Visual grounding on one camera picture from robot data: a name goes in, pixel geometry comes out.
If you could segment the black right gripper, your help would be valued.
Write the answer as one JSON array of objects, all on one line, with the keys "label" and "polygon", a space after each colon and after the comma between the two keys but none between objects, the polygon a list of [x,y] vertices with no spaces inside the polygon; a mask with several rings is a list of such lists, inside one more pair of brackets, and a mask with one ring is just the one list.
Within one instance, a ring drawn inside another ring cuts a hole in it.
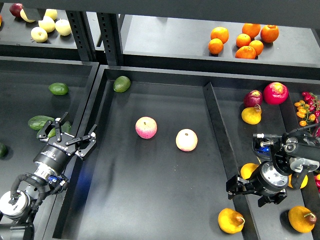
[{"label": "black right gripper", "polygon": [[288,176],[277,172],[272,162],[264,161],[248,179],[239,174],[230,178],[226,182],[226,192],[229,200],[236,195],[256,195],[260,196],[258,207],[271,203],[278,205],[287,197],[288,183]]}]

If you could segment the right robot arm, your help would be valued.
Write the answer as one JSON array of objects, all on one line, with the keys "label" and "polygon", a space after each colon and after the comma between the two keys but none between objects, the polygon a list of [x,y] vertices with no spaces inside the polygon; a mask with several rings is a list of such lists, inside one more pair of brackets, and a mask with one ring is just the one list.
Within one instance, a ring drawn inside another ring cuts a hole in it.
[{"label": "right robot arm", "polygon": [[236,174],[226,182],[228,199],[256,195],[259,207],[277,205],[287,197],[288,185],[299,189],[305,176],[320,166],[320,139],[308,129],[299,127],[282,135],[255,133],[252,149],[263,161],[248,179]]}]

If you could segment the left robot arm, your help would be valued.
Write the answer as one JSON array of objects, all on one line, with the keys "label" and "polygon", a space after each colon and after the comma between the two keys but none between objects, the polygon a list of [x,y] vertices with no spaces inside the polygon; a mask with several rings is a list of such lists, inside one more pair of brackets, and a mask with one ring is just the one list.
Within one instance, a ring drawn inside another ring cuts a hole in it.
[{"label": "left robot arm", "polygon": [[68,187],[64,171],[74,156],[85,160],[96,147],[97,125],[83,136],[73,136],[62,130],[69,114],[48,119],[37,138],[45,146],[34,158],[37,169],[16,177],[9,191],[0,198],[0,216],[11,223],[0,226],[2,240],[32,240],[35,237],[34,219],[43,201],[58,195]]}]

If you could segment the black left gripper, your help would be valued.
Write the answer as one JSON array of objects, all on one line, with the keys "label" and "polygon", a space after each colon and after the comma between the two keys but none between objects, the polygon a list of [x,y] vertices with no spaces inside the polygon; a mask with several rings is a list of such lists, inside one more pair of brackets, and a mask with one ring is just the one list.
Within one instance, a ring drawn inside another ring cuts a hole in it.
[{"label": "black left gripper", "polygon": [[[69,113],[65,112],[62,117],[55,120],[47,120],[39,130],[37,138],[47,141],[33,162],[37,165],[34,174],[36,176],[59,176],[66,169],[73,156],[85,160],[96,147],[97,125],[94,124],[88,134],[74,137],[62,132],[62,125],[69,119]],[[54,129],[55,137],[49,138],[50,131]]]}]

